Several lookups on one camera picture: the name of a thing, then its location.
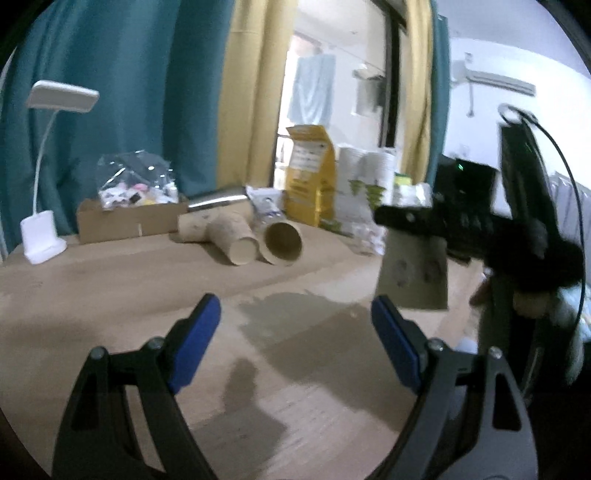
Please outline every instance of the cardboard box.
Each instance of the cardboard box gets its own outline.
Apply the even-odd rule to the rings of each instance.
[[[188,202],[103,210],[100,200],[84,200],[76,212],[81,244],[94,244],[178,230],[178,216]]]

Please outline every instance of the yellow curtain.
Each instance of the yellow curtain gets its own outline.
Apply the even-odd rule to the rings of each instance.
[[[236,0],[218,119],[217,186],[267,186],[297,0]]]
[[[431,135],[433,20],[429,0],[407,0],[408,70],[401,169],[413,183],[425,180]]]

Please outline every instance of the table surface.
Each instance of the table surface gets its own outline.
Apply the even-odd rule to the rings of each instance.
[[[32,266],[0,267],[0,405],[50,469],[63,409],[86,355],[164,336],[204,293],[222,321],[178,404],[220,479],[361,478],[392,448],[414,397],[398,383],[369,321],[380,257],[302,226],[291,267],[234,267],[212,245],[167,235],[79,245]],[[427,336],[457,341],[477,268],[450,266],[450,310],[408,312]],[[128,389],[138,440],[159,460]]]

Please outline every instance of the air conditioner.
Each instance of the air conditioner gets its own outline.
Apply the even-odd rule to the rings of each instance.
[[[532,97],[535,96],[535,85],[496,73],[476,72],[466,68],[466,79],[473,83],[512,90]]]

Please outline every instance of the yellow paper bag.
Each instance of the yellow paper bag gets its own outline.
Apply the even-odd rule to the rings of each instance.
[[[296,125],[287,131],[294,142],[285,179],[285,211],[296,222],[330,223],[336,185],[335,148],[322,125]]]

